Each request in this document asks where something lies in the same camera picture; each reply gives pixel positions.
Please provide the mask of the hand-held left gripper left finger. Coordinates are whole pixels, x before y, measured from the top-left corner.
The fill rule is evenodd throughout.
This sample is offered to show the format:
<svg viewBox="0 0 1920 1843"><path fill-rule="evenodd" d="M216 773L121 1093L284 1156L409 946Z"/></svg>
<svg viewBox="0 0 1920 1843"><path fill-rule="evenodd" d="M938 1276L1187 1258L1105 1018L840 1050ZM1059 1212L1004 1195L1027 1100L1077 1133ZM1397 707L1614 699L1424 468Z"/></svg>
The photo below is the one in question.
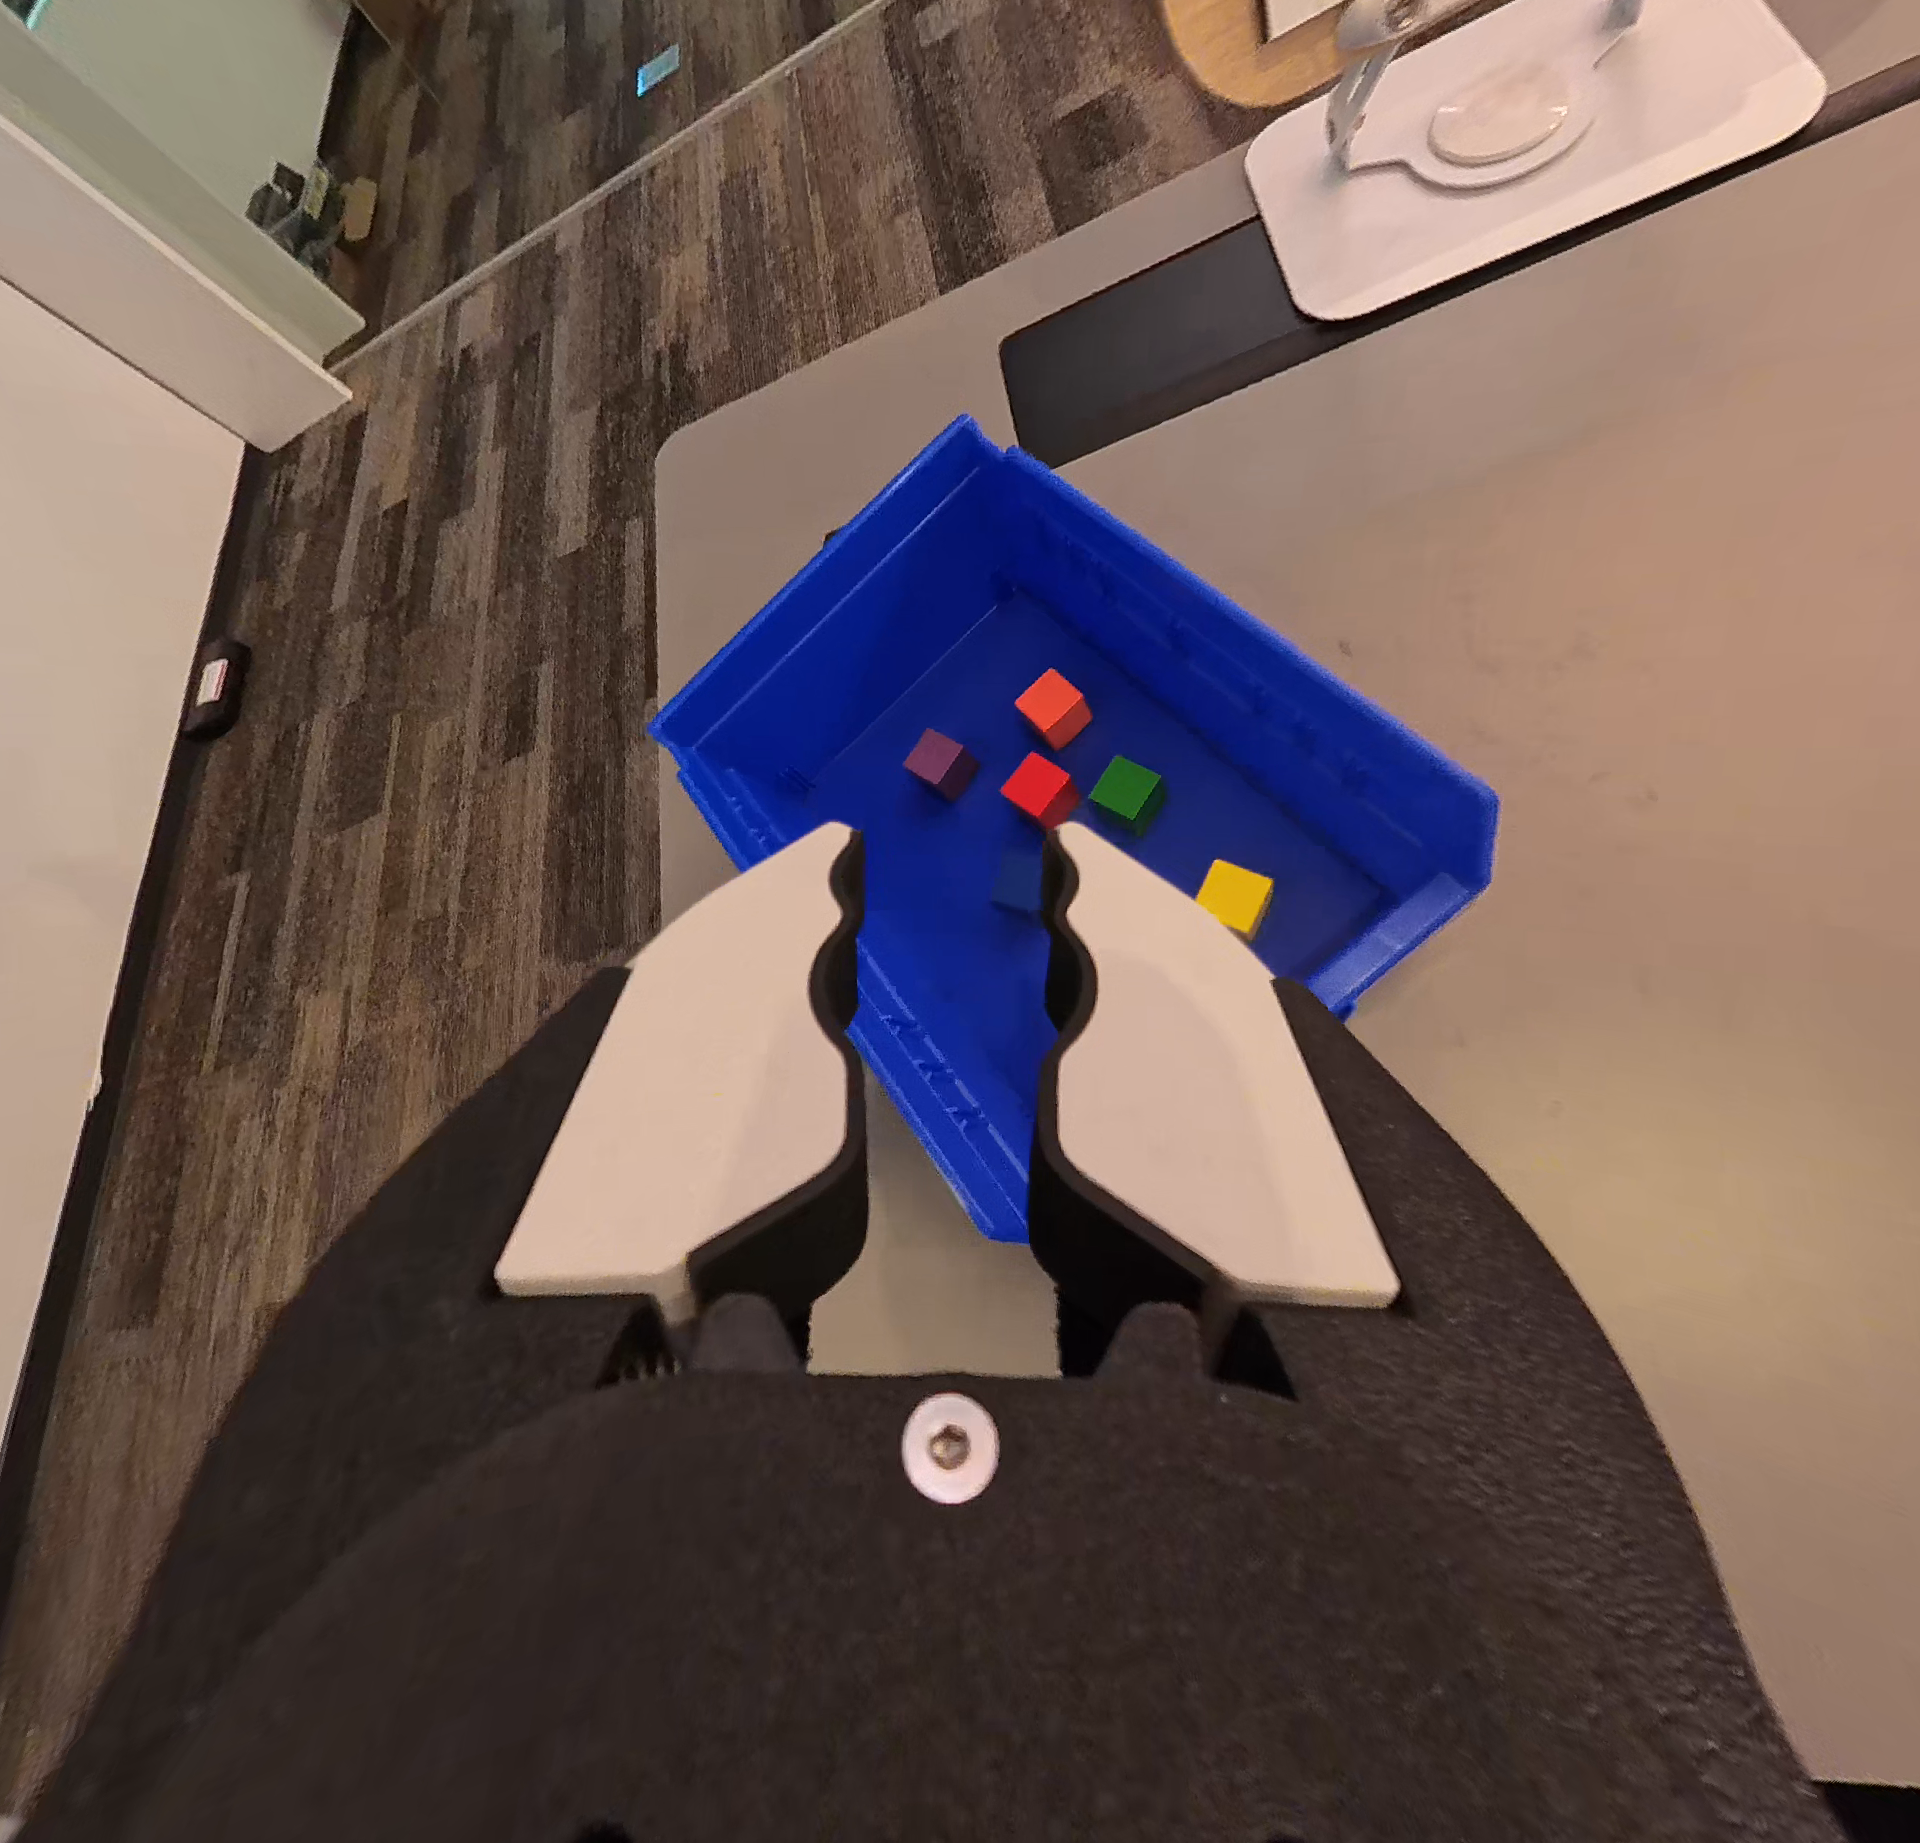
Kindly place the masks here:
<svg viewBox="0 0 1920 1843"><path fill-rule="evenodd" d="M861 833L825 822L636 949L495 1261L505 1298L647 1302L681 1358L755 1298L805 1368L871 1223L864 906Z"/></svg>

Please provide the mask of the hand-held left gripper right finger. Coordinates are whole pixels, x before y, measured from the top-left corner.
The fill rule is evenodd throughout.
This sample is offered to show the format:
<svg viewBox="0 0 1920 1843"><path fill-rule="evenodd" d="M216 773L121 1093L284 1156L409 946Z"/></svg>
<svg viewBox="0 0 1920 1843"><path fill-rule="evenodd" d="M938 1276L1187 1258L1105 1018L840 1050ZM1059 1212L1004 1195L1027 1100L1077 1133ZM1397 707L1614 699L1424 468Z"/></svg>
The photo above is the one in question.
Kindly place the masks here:
<svg viewBox="0 0 1920 1843"><path fill-rule="evenodd" d="M1082 822L1045 836L1042 911L1031 1251L1073 1365L1148 1305L1196 1321L1209 1368L1260 1311L1396 1310L1396 1261L1251 946Z"/></svg>

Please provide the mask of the blue plastic bin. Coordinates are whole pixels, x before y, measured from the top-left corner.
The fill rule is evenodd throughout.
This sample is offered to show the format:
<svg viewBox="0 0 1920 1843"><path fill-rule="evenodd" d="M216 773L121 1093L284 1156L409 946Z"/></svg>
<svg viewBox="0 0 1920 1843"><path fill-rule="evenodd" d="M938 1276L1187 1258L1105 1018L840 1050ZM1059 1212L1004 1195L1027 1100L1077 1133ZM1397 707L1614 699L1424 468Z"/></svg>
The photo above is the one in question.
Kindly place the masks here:
<svg viewBox="0 0 1920 1843"><path fill-rule="evenodd" d="M960 416L779 590L690 643L653 738L727 860L859 829L854 1041L972 1228L1027 1243L1032 1103L1055 1027L1047 936L990 904L1043 847L1001 797L1045 754L1016 696L1067 676L1094 723L1050 759L1076 821L1193 895L1215 858L1276 879L1253 953L1335 1015L1492 879L1495 792L1277 629ZM903 767L924 728L979 772L959 802ZM1163 775L1143 837L1089 806L1126 754Z"/></svg>

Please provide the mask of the black power adapter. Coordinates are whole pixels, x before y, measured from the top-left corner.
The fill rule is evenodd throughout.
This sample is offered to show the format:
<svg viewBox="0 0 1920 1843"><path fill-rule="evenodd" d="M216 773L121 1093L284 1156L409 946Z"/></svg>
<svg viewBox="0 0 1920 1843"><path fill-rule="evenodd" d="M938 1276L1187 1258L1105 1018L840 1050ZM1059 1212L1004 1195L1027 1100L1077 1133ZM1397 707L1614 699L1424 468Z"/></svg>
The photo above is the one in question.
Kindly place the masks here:
<svg viewBox="0 0 1920 1843"><path fill-rule="evenodd" d="M230 634L199 644L181 717L181 741L211 744L236 727L254 669L254 648Z"/></svg>

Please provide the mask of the white side table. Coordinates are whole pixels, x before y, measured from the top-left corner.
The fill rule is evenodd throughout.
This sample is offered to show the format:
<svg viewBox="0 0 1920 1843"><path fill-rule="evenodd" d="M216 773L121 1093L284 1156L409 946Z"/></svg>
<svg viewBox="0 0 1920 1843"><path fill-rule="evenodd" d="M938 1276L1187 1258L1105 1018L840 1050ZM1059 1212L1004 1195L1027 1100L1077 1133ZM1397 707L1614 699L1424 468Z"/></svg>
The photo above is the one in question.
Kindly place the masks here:
<svg viewBox="0 0 1920 1843"><path fill-rule="evenodd" d="M3 14L3 277L161 389L272 452L351 389L363 322Z"/></svg>

